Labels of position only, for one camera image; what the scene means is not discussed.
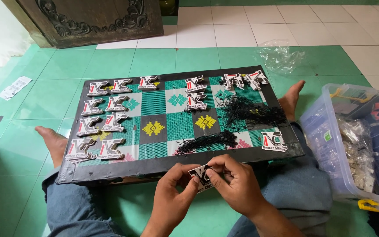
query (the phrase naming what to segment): hand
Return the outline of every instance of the hand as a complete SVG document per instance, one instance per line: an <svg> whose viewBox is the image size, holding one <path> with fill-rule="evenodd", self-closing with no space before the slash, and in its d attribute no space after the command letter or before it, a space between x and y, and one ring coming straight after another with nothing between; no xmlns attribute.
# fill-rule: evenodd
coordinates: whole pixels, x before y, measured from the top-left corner
<svg viewBox="0 0 379 237"><path fill-rule="evenodd" d="M250 165L239 163L228 154L213 157L207 164L213 167L206 170L211 183L235 211L253 218L262 206L269 205ZM227 182L218 173L223 173Z"/></svg>
<svg viewBox="0 0 379 237"><path fill-rule="evenodd" d="M152 216L142 233L143 236L168 236L181 223L198 191L197 177L191 178L189 170L199 164L175 164L157 183ZM184 190L179 193L176 185Z"/></svg>

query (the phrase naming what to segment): right hand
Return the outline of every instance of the right hand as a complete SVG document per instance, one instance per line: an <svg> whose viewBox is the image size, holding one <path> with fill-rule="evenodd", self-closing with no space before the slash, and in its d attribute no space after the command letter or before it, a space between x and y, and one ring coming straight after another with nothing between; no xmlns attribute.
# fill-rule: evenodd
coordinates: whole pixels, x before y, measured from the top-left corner
<svg viewBox="0 0 379 237"><path fill-rule="evenodd" d="M213 157L207 164L213 167L206 170L211 183L235 211L252 218L269 204L250 165L239 163L228 154ZM223 173L229 183L218 173Z"/></svg>

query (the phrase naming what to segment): blue cloth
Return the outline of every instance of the blue cloth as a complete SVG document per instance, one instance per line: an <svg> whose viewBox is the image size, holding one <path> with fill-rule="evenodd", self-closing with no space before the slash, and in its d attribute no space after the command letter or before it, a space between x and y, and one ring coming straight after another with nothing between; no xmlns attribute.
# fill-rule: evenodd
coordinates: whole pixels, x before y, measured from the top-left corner
<svg viewBox="0 0 379 237"><path fill-rule="evenodd" d="M318 169L302 130L292 123L306 155L278 167L269 167L266 200L277 207L307 236L324 236L332 204L329 176ZM47 199L50 237L121 237L119 226L95 204L96 190L75 184L56 185L57 170L42 183ZM255 225L242 216L228 237L259 236Z"/></svg>

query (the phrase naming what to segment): wooden door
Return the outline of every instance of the wooden door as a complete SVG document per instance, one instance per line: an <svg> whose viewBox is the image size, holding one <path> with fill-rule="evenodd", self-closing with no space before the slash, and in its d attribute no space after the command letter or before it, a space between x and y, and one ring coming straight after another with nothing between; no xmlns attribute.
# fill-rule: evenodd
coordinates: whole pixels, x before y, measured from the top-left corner
<svg viewBox="0 0 379 237"><path fill-rule="evenodd" d="M57 48L163 35L159 0L17 0Z"/></svg>

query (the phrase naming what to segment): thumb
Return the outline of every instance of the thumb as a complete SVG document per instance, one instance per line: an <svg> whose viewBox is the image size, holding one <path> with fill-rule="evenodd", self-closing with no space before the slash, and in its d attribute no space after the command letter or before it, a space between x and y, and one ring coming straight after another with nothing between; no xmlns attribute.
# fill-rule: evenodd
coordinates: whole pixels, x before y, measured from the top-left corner
<svg viewBox="0 0 379 237"><path fill-rule="evenodd" d="M206 175L210 178L210 182L217 189L217 191L223 196L226 190L229 188L229 184L223 180L215 170L206 170Z"/></svg>
<svg viewBox="0 0 379 237"><path fill-rule="evenodd" d="M195 195L198 192L198 184L200 183L200 180L198 177L193 177L185 187L185 189L181 192L180 196L182 197L183 201L186 203L191 203L192 200L195 198Z"/></svg>

